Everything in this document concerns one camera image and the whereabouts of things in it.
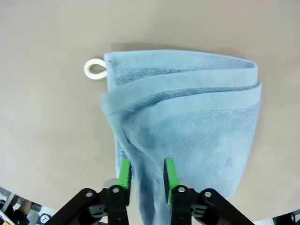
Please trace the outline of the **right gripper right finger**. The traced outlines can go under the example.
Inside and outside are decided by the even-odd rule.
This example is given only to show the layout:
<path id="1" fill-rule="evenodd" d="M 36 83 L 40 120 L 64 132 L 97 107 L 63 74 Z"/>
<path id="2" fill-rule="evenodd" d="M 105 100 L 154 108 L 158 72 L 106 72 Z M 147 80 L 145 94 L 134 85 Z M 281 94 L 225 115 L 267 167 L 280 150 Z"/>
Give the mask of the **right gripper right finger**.
<path id="1" fill-rule="evenodd" d="M 201 225 L 253 224 L 216 190 L 207 188 L 198 193 L 181 184 L 172 158 L 164 160 L 164 186 L 172 225 L 190 225 L 192 218 Z"/>

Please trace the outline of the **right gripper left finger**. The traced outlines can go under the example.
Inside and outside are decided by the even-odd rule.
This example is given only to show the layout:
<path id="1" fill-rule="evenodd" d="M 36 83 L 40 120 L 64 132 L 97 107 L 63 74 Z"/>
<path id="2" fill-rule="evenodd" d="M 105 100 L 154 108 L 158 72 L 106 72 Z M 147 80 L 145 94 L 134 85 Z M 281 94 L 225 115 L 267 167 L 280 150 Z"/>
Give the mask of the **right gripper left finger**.
<path id="1" fill-rule="evenodd" d="M 119 177 L 107 181 L 96 192 L 90 188 L 79 191 L 47 222 L 47 225 L 128 225 L 127 206 L 130 201 L 132 167 L 127 158 L 122 159 Z"/>

